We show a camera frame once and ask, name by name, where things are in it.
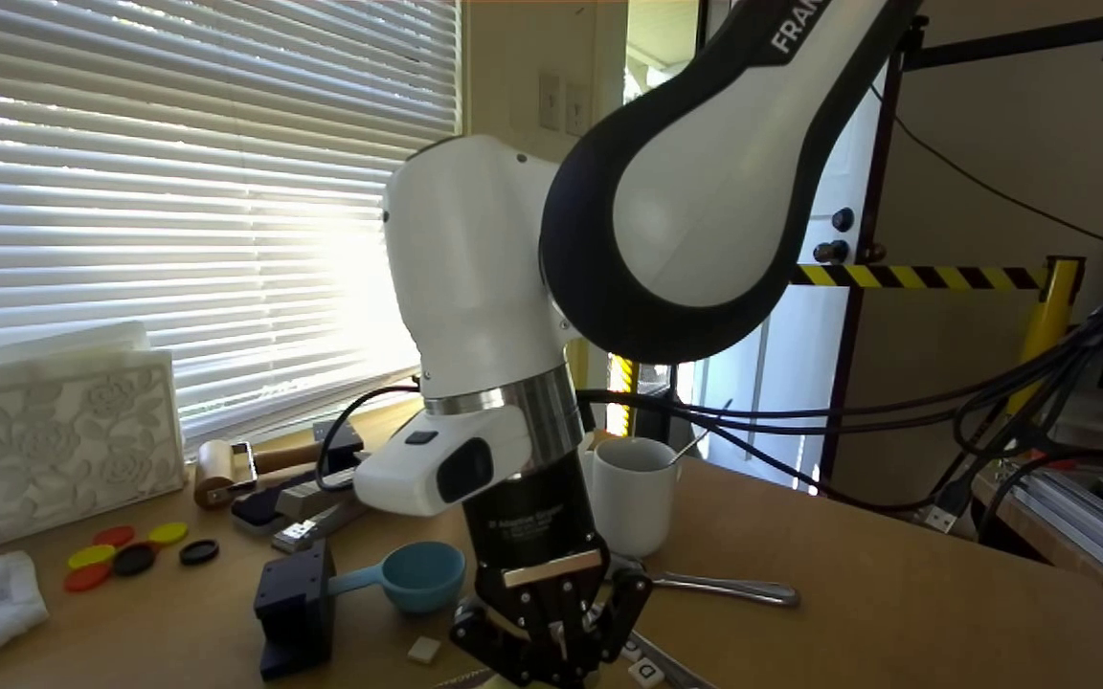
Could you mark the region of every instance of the yellow and black striped tape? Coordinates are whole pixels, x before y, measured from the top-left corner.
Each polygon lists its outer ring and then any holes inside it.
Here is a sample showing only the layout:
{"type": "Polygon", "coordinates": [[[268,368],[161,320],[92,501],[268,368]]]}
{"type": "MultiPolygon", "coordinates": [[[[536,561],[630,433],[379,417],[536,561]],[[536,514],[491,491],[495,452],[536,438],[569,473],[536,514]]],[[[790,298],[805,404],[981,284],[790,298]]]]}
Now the yellow and black striped tape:
{"type": "Polygon", "coordinates": [[[790,284],[859,293],[1039,293],[1047,270],[974,270],[974,265],[800,265],[790,284]]]}

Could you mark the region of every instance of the yellow object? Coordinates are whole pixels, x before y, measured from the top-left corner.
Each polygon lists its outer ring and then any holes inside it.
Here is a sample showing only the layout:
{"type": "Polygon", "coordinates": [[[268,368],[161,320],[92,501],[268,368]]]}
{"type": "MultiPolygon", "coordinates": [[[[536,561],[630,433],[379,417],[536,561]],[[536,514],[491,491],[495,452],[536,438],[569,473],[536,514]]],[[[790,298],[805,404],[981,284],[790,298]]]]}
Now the yellow object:
{"type": "Polygon", "coordinates": [[[1050,275],[1033,270],[992,265],[800,265],[796,288],[859,293],[1039,293],[1050,275]]]}
{"type": "Polygon", "coordinates": [[[569,376],[574,390],[586,390],[588,387],[588,340],[569,337],[563,345],[563,360],[565,360],[565,376],[569,376]]]}
{"type": "MultiPolygon", "coordinates": [[[[625,360],[625,355],[614,355],[607,363],[614,363],[614,376],[607,376],[607,380],[614,380],[614,390],[634,396],[638,363],[634,363],[634,360],[625,360]]],[[[630,406],[614,406],[606,431],[618,433],[618,438],[630,438],[630,433],[634,433],[634,414],[630,414],[630,406]]]]}
{"type": "MultiPolygon", "coordinates": [[[[1033,320],[1026,327],[1020,360],[1033,360],[1033,355],[1041,355],[1047,350],[1054,350],[1063,337],[1063,331],[1071,322],[1071,304],[1081,297],[1081,279],[1084,279],[1084,260],[1081,256],[1054,256],[1050,260],[1050,279],[1047,279],[1039,309],[1033,309],[1033,320]]],[[[1020,390],[1010,400],[1008,414],[1020,414],[1033,390],[1039,387],[1020,390]]]]}
{"type": "Polygon", "coordinates": [[[111,545],[88,545],[84,552],[64,561],[64,570],[88,570],[88,568],[103,568],[117,557],[117,549],[111,545]]]}
{"type": "Polygon", "coordinates": [[[145,534],[145,545],[152,549],[167,549],[167,545],[180,545],[190,529],[185,522],[167,522],[167,525],[155,525],[152,534],[145,534]]]}

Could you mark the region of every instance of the white box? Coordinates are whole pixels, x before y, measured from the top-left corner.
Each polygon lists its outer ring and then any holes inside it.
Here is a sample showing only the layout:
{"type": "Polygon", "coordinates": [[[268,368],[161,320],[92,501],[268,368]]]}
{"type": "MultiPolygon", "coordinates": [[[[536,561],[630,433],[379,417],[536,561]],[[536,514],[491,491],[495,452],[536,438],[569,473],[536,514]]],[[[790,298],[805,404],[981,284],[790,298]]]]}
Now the white box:
{"type": "Polygon", "coordinates": [[[173,355],[140,327],[0,350],[0,545],[185,483],[173,355]]]}

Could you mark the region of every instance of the orange object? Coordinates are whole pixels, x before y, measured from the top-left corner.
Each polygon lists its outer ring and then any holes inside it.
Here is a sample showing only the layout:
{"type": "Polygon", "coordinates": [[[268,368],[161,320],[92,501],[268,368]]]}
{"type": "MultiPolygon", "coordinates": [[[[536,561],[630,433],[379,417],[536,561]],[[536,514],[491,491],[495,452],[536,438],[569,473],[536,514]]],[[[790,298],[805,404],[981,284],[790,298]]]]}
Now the orange object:
{"type": "Polygon", "coordinates": [[[135,525],[103,529],[103,534],[92,535],[92,545],[111,545],[111,549],[122,552],[125,545],[135,545],[135,525]]]}
{"type": "Polygon", "coordinates": [[[69,574],[62,580],[62,590],[69,590],[69,595],[88,595],[88,590],[99,590],[99,585],[106,584],[106,574],[115,574],[111,565],[84,568],[84,570],[69,570],[69,574]]]}

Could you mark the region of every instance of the door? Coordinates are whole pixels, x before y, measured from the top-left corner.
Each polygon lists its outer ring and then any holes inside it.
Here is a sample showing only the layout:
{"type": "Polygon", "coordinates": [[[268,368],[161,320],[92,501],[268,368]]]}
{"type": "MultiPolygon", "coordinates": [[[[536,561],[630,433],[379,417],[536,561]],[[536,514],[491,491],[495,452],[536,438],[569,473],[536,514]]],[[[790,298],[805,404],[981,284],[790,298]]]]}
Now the door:
{"type": "MultiPolygon", "coordinates": [[[[828,159],[812,205],[812,228],[800,246],[800,265],[818,265],[816,253],[824,260],[851,260],[859,253],[878,128],[881,101],[870,94],[828,159]]],[[[847,307],[851,297],[841,288],[790,288],[772,313],[747,340],[698,363],[698,373],[687,376],[680,396],[730,409],[828,409],[840,373],[847,307]]],[[[796,468],[800,477],[818,479],[824,438],[747,433],[741,441],[796,468]]],[[[718,468],[796,487],[790,477],[750,460],[741,450],[724,441],[707,441],[703,455],[718,468]]]]}

